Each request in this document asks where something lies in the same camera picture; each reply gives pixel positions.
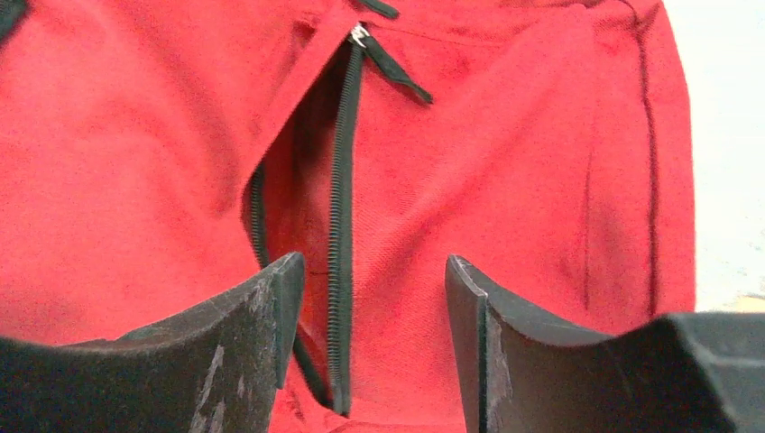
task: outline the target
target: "silver zipper slider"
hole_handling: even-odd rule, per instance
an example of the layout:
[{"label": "silver zipper slider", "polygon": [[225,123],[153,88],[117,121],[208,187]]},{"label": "silver zipper slider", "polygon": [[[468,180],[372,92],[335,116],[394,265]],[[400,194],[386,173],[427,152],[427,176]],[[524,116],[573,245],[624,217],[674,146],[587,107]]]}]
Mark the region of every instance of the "silver zipper slider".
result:
[{"label": "silver zipper slider", "polygon": [[366,48],[366,45],[364,45],[364,43],[361,42],[361,40],[368,36],[370,36],[369,32],[361,25],[361,23],[358,23],[354,27],[354,29],[351,30],[351,36],[348,38],[348,40],[351,42],[355,42],[361,48]]}]

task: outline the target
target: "white background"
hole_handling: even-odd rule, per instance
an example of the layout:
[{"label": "white background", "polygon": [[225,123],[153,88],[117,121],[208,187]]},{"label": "white background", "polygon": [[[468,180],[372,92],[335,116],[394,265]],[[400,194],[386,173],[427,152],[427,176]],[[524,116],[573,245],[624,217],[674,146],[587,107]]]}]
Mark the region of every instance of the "white background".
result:
[{"label": "white background", "polygon": [[664,0],[686,71],[697,309],[765,295],[765,1]]}]

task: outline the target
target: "zipper slider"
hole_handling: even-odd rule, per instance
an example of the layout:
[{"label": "zipper slider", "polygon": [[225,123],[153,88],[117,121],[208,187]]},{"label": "zipper slider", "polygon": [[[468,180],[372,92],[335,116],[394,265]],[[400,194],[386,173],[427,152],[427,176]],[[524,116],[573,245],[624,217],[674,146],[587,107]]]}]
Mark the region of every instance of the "zipper slider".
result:
[{"label": "zipper slider", "polygon": [[363,25],[357,24],[351,30],[348,40],[361,47],[387,79],[412,89],[420,99],[428,104],[433,104],[433,96],[411,79],[401,65],[388,54]]}]

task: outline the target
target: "red jacket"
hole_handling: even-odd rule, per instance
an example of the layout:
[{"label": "red jacket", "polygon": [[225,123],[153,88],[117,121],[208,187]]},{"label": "red jacket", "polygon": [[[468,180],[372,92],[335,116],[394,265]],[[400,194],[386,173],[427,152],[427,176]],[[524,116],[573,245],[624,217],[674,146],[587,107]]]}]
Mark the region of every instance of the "red jacket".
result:
[{"label": "red jacket", "polygon": [[464,432],[443,288],[458,253],[576,323],[694,307],[686,82],[659,0],[32,0],[0,46],[0,334],[117,337],[307,257],[299,336],[327,377],[330,173],[347,38],[348,417],[296,364],[276,433]]}]

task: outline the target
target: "red garment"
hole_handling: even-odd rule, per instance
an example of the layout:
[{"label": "red garment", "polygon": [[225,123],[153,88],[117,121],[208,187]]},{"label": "red garment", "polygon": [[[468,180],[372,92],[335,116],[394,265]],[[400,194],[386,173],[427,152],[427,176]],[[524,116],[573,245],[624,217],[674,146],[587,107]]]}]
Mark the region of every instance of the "red garment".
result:
[{"label": "red garment", "polygon": [[244,198],[268,151],[268,248],[306,254],[300,335],[323,364],[336,52],[357,22],[435,103],[366,62],[350,419],[293,365],[272,432],[465,431],[450,253],[606,332],[691,310],[688,95],[659,0],[391,4],[32,1],[0,46],[0,334],[117,337],[257,272]]}]

